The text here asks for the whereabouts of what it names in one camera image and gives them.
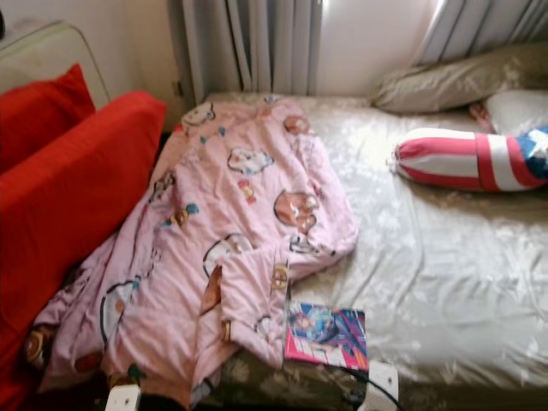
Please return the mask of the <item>red white striped bolster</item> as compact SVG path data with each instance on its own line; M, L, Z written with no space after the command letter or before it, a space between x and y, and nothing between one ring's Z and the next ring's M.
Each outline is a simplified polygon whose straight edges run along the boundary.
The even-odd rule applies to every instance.
M518 136L417 128L396 145L391 167L404 179L462 191L548 187L548 127Z

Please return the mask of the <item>large red cushion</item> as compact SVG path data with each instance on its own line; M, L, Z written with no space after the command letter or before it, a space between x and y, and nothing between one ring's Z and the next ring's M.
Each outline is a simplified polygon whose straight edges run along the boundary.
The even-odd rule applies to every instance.
M23 341L70 267L144 194L165 113L129 92L0 175L0 411L19 411L38 388Z
M0 95L0 173L12 170L95 113L82 67Z

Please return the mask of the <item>pink cartoon print blanket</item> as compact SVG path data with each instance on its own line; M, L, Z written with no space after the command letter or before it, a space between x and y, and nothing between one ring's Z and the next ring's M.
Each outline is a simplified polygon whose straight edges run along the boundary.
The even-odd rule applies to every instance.
M175 142L172 165L33 321L24 352L40 391L102 376L195 406L238 351L281 366L289 285L354 250L351 204L293 99L201 104Z

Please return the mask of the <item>colourful comic book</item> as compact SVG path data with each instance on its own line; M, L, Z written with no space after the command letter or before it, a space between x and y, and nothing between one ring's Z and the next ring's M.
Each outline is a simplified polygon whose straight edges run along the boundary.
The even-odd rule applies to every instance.
M349 371L368 371L366 314L291 301L284 357Z

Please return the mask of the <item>bed with grey floral sheet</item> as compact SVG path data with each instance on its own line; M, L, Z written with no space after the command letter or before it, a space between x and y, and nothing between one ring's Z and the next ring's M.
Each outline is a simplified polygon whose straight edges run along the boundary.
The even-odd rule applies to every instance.
M406 411L548 411L548 189L478 194L396 175L408 132L476 132L465 111L396 115L366 98L298 105L348 192L359 246L291 297L364 312L368 354Z

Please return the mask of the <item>grey curtain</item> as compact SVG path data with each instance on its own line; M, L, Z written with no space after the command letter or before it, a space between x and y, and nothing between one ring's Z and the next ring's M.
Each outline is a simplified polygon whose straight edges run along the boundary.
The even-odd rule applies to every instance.
M416 63L537 42L548 42L548 0L443 0Z
M322 0L169 0L189 104L216 92L317 93Z

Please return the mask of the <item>olive grey pillow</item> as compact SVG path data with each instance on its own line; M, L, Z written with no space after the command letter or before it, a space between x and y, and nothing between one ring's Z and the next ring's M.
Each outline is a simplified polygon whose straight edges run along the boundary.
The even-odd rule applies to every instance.
M386 112L422 114L521 89L548 89L548 42L392 71L372 88L368 99Z

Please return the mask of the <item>white pillow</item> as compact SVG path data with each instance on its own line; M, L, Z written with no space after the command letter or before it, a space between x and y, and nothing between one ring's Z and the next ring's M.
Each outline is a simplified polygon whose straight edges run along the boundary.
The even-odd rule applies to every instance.
M548 126L548 90L510 90L483 102L496 134L521 136Z

